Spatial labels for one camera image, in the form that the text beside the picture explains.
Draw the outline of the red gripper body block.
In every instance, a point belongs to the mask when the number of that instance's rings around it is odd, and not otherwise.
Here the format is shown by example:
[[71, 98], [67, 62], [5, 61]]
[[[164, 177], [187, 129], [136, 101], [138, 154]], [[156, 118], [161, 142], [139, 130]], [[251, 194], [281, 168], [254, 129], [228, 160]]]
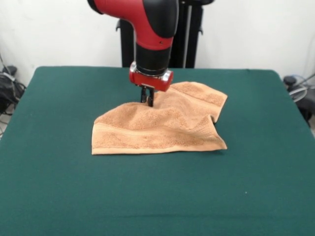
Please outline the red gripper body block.
[[174, 77], [174, 72], [167, 69], [163, 75], [160, 76], [150, 76], [140, 73], [137, 69], [136, 62], [133, 61], [129, 68], [129, 79], [137, 86], [145, 86], [148, 88], [153, 88], [158, 91], [166, 92]]

